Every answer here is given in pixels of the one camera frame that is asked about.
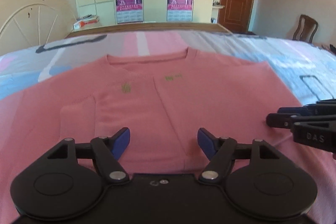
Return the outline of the brown wooden chair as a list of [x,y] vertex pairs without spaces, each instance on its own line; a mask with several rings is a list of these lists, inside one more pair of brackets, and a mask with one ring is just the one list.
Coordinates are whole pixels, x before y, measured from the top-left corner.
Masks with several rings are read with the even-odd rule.
[[292,39],[311,44],[318,27],[319,24],[315,19],[301,14],[299,16],[297,29],[295,30]]

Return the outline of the wooden bed footboard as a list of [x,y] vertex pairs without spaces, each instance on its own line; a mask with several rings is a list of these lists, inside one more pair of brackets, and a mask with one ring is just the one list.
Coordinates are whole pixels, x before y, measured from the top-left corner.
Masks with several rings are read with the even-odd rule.
[[99,35],[118,32],[135,31],[172,31],[172,30],[192,30],[205,32],[232,32],[220,24],[214,23],[194,23],[194,22],[163,22],[163,23],[128,23],[115,26],[97,27],[87,30],[74,31],[68,34],[67,38],[74,38],[84,35]]

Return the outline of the white orange box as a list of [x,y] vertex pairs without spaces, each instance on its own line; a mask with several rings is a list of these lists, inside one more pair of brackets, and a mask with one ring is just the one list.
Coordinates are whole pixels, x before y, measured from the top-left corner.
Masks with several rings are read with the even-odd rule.
[[79,30],[86,25],[95,24],[95,23],[98,23],[99,21],[100,21],[99,16],[89,14],[81,18],[78,18],[77,21],[73,24],[73,29]]

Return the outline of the cream arched headboard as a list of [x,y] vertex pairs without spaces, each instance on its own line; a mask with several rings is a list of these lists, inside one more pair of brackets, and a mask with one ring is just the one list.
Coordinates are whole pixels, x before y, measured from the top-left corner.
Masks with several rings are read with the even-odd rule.
[[64,39],[75,22],[66,0],[1,0],[1,55]]

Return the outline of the pastel patterned bed sheet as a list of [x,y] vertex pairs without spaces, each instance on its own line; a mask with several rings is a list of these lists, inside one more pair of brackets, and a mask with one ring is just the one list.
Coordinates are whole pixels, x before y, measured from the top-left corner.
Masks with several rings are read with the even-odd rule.
[[68,96],[72,103],[97,94],[103,83],[120,86],[125,67],[156,65],[167,55],[205,56],[174,98],[189,108],[307,105],[335,98],[335,56],[303,42],[205,31],[137,31],[78,36],[1,57],[1,117],[13,116],[24,93],[33,105]]

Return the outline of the pink knit sweater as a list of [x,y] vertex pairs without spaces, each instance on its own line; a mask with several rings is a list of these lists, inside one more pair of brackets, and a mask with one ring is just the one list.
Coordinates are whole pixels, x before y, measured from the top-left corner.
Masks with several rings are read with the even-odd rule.
[[309,215],[335,223],[335,160],[265,124],[299,101],[268,63],[192,48],[161,56],[104,56],[1,100],[1,223],[18,213],[10,197],[17,174],[65,138],[88,143],[130,129],[121,158],[129,173],[197,172],[206,128],[239,143],[262,139],[306,170],[318,185]]

